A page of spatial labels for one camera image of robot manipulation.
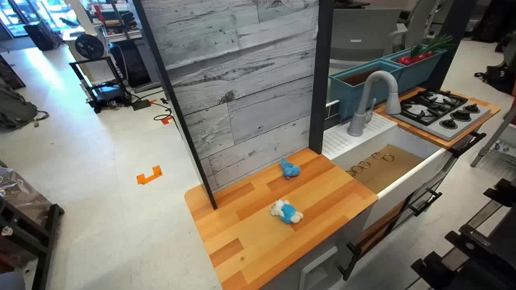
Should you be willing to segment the grey kitchen faucet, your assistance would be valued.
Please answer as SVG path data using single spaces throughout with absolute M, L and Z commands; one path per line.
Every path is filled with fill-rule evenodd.
M 363 129 L 366 127 L 366 122 L 368 122 L 366 109 L 369 106 L 369 101 L 372 100 L 372 85 L 376 82 L 384 82 L 387 85 L 387 112 L 388 114 L 401 112 L 397 79 L 387 71 L 374 71 L 364 82 L 358 109 L 355 111 L 351 122 L 347 129 L 347 132 L 351 137 L 359 137 L 363 133 Z

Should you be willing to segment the grey wood-pattern backsplash panel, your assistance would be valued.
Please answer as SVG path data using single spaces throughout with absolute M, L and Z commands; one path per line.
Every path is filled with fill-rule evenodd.
M 332 0 L 132 0 L 208 203 L 322 149 Z

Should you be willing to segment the white and blue plush toy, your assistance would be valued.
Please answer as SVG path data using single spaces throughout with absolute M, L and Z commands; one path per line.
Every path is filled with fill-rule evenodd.
M 297 224 L 303 219 L 303 212 L 295 209 L 287 199 L 276 199 L 269 212 L 285 224 Z

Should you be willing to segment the wooden butcher block countertop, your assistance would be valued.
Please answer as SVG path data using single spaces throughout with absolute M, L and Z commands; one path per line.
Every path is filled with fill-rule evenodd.
M 224 290 L 259 290 L 377 201 L 347 170 L 308 148 L 208 196 L 185 193 L 205 251 Z

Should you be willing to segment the teal planter box left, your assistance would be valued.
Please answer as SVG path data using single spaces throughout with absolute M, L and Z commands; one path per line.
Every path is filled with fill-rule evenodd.
M 359 66 L 330 74 L 329 100 L 338 101 L 338 116 L 342 120 L 353 117 L 358 109 L 366 79 L 376 71 L 387 71 L 400 79 L 401 67 L 385 59 L 374 59 Z

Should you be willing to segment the white farmhouse sink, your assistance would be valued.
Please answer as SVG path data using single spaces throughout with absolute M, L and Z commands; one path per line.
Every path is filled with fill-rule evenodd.
M 351 175 L 377 195 L 364 227 L 437 175 L 450 156 L 445 148 L 379 114 L 372 114 L 359 137 L 351 137 L 347 129 L 347 124 L 338 124 L 324 130 L 322 154 L 345 170 L 359 161 L 372 162 L 369 169 Z

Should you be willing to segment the teal planter box with vegetables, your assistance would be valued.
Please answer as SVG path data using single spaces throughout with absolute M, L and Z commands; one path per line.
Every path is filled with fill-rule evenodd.
M 440 61 L 443 50 L 435 50 L 409 61 L 409 51 L 401 50 L 388 56 L 388 61 L 400 66 L 398 91 L 408 91 L 429 79 Z

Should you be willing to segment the grey stovetop with black burners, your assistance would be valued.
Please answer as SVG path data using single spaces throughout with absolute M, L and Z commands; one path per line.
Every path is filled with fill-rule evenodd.
M 422 90 L 400 103 L 401 119 L 442 140 L 451 140 L 488 114 L 482 104 L 451 91 Z

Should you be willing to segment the orange bracket on floor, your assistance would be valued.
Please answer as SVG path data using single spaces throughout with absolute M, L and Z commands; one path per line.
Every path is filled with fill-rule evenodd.
M 139 174 L 135 177 L 135 180 L 137 180 L 139 185 L 147 185 L 148 182 L 153 182 L 155 178 L 158 178 L 161 175 L 163 175 L 161 167 L 160 166 L 153 166 L 150 174 L 147 174 L 147 175 L 145 174 Z

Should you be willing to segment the black cart frame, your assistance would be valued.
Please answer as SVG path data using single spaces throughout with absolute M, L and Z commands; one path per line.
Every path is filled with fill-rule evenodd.
M 98 83 L 89 80 L 85 72 L 80 69 L 82 64 L 87 64 L 87 59 L 71 62 L 71 69 L 77 75 L 80 88 L 87 95 L 87 104 L 95 114 L 105 108 L 116 108 L 118 104 L 129 106 L 132 103 L 132 95 L 126 88 L 113 61 L 108 56 L 101 56 L 101 61 L 108 66 L 111 79 Z

